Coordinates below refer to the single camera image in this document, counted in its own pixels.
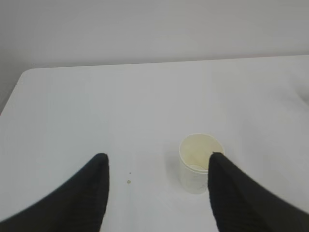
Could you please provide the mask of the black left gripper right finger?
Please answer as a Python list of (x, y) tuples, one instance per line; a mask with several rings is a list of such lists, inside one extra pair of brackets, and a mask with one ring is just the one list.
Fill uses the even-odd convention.
[(210, 156), (208, 190), (221, 232), (307, 232), (308, 213), (274, 195), (220, 152)]

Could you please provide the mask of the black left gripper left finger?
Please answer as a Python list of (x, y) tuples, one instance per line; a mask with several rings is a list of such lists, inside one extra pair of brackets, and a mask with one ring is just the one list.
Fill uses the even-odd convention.
[(0, 223), (2, 232), (98, 232), (109, 196), (109, 159), (96, 154), (63, 185)]

